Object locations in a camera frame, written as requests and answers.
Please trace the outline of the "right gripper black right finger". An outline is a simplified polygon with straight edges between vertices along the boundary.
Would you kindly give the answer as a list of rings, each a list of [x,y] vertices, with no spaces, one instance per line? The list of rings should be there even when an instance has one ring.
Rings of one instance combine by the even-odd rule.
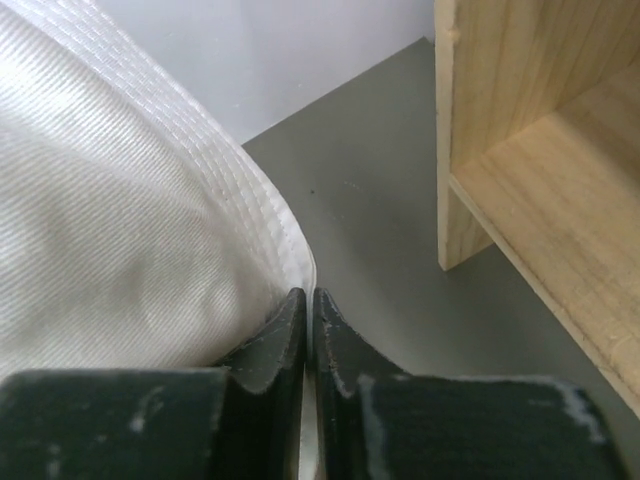
[[[599,408],[547,376],[412,375],[313,300],[320,464],[328,479],[625,479]]]

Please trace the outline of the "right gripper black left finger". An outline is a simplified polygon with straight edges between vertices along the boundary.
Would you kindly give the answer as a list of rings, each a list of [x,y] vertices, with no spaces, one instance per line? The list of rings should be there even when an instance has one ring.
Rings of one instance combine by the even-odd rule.
[[[306,296],[208,368],[26,370],[1,385],[5,479],[293,479]]]

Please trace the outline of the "white grey cap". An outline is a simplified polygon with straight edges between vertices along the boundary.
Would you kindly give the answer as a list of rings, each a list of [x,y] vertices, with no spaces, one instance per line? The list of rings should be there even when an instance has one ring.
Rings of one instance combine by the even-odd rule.
[[[91,1],[1,5],[1,385],[208,368],[316,266],[270,179]]]

